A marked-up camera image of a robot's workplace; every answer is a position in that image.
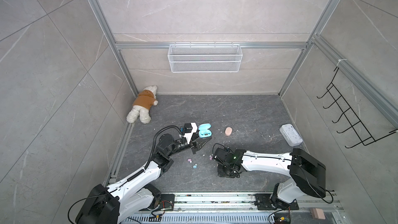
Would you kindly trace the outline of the blue earbud charging case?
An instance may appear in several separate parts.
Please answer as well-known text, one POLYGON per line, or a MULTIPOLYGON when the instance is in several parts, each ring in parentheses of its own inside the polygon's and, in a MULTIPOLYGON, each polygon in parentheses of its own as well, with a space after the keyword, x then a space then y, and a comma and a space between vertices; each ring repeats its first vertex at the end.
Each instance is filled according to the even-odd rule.
POLYGON ((199 125, 198 130, 199 130, 199 137, 200 138, 208 138, 211 137, 212 132, 210 130, 211 124, 210 123, 203 123, 199 125))

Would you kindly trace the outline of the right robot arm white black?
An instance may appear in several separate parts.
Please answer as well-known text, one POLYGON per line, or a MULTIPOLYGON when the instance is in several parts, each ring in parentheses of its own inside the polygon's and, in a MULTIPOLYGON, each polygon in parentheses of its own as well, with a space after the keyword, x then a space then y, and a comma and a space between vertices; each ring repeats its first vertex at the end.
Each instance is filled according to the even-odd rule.
POLYGON ((262 171, 289 177, 283 183, 277 183, 271 195, 256 195, 255 205, 259 210, 294 209, 297 198, 311 196, 326 197, 326 168, 316 158, 302 149, 292 152, 269 154, 244 149, 232 151, 221 147, 214 151, 212 159, 218 163, 218 175, 227 178, 239 178, 242 172, 262 171))

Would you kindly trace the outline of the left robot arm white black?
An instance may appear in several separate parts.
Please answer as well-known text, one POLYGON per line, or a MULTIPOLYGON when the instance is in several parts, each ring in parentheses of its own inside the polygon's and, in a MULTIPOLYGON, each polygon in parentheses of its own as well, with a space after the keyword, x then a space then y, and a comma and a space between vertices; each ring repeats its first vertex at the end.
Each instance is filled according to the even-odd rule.
POLYGON ((171 155, 186 149, 193 153, 201 150, 212 138, 199 133, 192 135, 190 142, 184 136, 176 140, 170 134, 156 135, 155 147, 150 160, 124 179, 108 185, 95 186, 76 216, 76 224, 119 224, 139 210, 154 207, 161 192, 152 182, 169 170, 173 164, 171 155))

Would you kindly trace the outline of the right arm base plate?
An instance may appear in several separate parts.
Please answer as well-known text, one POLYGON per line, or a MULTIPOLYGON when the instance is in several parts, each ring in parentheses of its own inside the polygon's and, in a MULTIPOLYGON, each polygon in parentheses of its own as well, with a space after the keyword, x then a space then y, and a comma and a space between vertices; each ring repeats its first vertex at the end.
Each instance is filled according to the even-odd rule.
POLYGON ((292 203, 285 203, 279 200, 277 197, 273 197, 271 194, 255 194, 255 206, 260 211, 270 210, 299 210, 299 206, 296 200, 292 203))

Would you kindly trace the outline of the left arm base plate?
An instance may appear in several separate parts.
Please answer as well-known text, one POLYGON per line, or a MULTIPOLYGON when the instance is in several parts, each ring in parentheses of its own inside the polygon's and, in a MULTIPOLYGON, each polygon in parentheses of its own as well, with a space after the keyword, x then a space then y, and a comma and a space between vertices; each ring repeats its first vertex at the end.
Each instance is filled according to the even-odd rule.
POLYGON ((174 209, 175 195, 174 194, 161 194, 155 196, 152 203, 149 205, 147 210, 154 211, 155 209, 174 209))

